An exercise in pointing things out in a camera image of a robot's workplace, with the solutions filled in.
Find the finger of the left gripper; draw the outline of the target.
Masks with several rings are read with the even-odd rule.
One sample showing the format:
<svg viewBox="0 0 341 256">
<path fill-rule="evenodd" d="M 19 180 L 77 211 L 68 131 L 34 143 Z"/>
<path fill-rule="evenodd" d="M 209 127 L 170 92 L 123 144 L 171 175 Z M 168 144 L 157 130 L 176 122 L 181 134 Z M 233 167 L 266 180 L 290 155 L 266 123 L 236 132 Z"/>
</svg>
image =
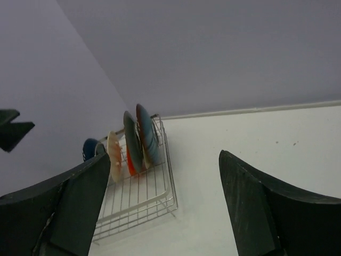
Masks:
<svg viewBox="0 0 341 256">
<path fill-rule="evenodd" d="M 35 124 L 33 122 L 7 123 L 1 125 L 1 149 L 10 153 L 34 127 Z"/>
<path fill-rule="evenodd" d="M 7 127 L 13 125 L 12 121 L 20 116 L 20 112 L 16 109 L 1 109 L 1 127 Z"/>
</svg>

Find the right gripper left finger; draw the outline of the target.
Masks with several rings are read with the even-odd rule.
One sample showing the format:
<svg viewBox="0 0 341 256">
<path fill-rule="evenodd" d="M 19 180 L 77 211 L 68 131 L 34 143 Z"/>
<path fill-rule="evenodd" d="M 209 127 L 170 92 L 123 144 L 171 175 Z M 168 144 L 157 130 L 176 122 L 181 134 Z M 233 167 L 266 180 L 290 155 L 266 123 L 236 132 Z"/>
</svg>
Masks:
<svg viewBox="0 0 341 256">
<path fill-rule="evenodd" d="M 109 172 L 102 153 L 1 196 L 1 255 L 88 255 Z"/>
</svg>

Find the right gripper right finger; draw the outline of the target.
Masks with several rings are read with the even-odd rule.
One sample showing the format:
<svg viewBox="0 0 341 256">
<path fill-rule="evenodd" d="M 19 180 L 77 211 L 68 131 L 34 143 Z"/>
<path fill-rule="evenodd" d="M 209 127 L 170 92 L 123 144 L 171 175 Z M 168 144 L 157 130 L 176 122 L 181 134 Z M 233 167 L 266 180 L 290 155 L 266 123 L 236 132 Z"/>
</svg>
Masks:
<svg viewBox="0 0 341 256">
<path fill-rule="evenodd" d="M 340 255 L 340 199 L 304 190 L 222 150 L 219 169 L 239 255 Z"/>
</svg>

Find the dark blue leaf dish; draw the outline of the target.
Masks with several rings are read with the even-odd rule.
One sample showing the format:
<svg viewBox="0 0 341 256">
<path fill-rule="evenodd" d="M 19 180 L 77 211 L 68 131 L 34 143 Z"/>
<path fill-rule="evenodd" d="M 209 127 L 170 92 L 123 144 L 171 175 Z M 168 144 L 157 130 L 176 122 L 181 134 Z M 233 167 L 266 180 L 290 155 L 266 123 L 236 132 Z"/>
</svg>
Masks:
<svg viewBox="0 0 341 256">
<path fill-rule="evenodd" d="M 104 147 L 104 144 L 101 143 L 99 140 L 93 138 L 88 138 L 85 140 L 82 150 L 84 162 L 93 158 L 96 155 L 104 153 L 106 153 L 106 149 Z"/>
</svg>

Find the orange plate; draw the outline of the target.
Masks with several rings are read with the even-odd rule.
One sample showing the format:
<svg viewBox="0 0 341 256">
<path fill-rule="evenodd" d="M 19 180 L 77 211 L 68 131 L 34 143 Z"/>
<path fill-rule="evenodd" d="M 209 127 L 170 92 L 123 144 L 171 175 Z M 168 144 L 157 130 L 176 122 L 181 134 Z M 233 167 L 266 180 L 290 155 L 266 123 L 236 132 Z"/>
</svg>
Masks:
<svg viewBox="0 0 341 256">
<path fill-rule="evenodd" d="M 128 147 L 126 147 L 126 162 L 127 162 L 127 166 L 128 166 L 128 170 L 129 170 L 130 176 L 136 175 L 137 172 L 136 172 L 136 170 L 134 168 L 134 165 L 133 165 L 133 162 L 132 162 L 132 159 L 131 159 Z"/>
</svg>

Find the woven bamboo plate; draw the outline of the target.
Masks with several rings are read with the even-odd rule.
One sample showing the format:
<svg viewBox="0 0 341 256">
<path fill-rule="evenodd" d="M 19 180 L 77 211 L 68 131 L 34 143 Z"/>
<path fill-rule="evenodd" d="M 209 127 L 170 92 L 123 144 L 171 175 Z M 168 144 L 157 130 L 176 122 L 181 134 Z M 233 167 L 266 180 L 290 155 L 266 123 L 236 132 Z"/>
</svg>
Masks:
<svg viewBox="0 0 341 256">
<path fill-rule="evenodd" d="M 114 131 L 110 131 L 107 137 L 107 153 L 110 158 L 110 174 L 114 182 L 118 182 L 121 177 L 122 158 L 119 140 Z"/>
</svg>

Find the grey deer plate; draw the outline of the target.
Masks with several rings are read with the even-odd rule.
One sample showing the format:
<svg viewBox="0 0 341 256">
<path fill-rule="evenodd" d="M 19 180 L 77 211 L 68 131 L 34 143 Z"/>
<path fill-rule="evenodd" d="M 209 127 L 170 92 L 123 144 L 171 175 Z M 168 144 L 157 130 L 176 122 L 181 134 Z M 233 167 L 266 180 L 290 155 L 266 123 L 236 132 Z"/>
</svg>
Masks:
<svg viewBox="0 0 341 256">
<path fill-rule="evenodd" d="M 137 173 L 143 170 L 143 153 L 140 147 L 140 141 L 136 134 L 136 121 L 129 111 L 124 112 L 124 129 L 126 146 L 128 147 L 129 155 Z"/>
</svg>

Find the teal glazed plate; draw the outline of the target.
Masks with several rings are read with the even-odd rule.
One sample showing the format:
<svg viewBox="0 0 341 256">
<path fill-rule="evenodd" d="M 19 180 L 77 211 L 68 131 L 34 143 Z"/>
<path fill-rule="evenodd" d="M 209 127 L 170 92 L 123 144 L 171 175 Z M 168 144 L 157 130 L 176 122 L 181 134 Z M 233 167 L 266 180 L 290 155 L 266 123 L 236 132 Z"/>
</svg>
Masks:
<svg viewBox="0 0 341 256">
<path fill-rule="evenodd" d="M 159 163 L 158 139 L 148 111 L 141 105 L 136 105 L 136 117 L 140 129 L 140 139 L 148 161 L 152 165 Z"/>
</svg>

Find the cream patterned small plate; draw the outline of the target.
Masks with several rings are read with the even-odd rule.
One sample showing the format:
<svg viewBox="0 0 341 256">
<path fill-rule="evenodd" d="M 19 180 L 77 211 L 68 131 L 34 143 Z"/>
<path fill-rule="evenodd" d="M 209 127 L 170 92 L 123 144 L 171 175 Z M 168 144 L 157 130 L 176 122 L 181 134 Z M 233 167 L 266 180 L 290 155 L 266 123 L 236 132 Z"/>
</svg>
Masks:
<svg viewBox="0 0 341 256">
<path fill-rule="evenodd" d="M 144 169 L 147 170 L 147 169 L 151 168 L 151 163 L 150 163 L 149 158 L 148 158 L 148 156 L 145 152 L 145 149 L 144 149 L 143 138 L 142 138 L 142 133 L 141 133 L 140 128 L 139 128 L 139 124 L 136 125 L 136 130 L 139 134 L 140 145 L 142 148 Z"/>
</svg>

